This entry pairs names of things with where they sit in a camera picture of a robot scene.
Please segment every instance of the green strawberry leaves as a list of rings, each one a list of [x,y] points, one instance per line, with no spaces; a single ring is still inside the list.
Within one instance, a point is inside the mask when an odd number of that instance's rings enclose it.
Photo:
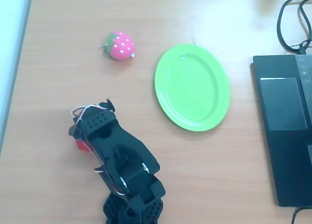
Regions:
[[[109,37],[108,37],[108,41],[107,41],[107,48],[106,48],[106,50],[107,50],[107,52],[111,52],[111,48],[112,48],[112,46],[113,46],[113,44],[114,44],[114,39],[117,37],[117,35],[116,34],[114,34],[114,33],[111,33],[110,35],[109,35]]]

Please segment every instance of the laptop touchpad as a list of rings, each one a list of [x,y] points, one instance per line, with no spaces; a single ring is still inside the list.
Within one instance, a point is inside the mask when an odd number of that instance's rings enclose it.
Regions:
[[[296,78],[261,78],[265,112],[270,130],[306,130]]]

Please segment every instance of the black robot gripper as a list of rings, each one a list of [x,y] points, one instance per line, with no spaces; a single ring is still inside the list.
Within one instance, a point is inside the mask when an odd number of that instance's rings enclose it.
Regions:
[[[69,135],[100,161],[95,169],[111,191],[103,211],[106,224],[157,224],[166,191],[154,176],[156,158],[118,123],[112,102],[90,105],[74,116]]]

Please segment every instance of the laptop keyboard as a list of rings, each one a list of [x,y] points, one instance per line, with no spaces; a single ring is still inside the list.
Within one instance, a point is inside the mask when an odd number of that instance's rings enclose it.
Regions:
[[[312,55],[296,55],[295,57],[312,123]]]

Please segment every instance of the pink strawberry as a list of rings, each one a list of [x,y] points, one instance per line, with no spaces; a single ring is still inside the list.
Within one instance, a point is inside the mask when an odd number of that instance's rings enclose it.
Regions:
[[[136,47],[128,34],[112,32],[109,36],[106,49],[114,59],[126,60],[135,56]]]

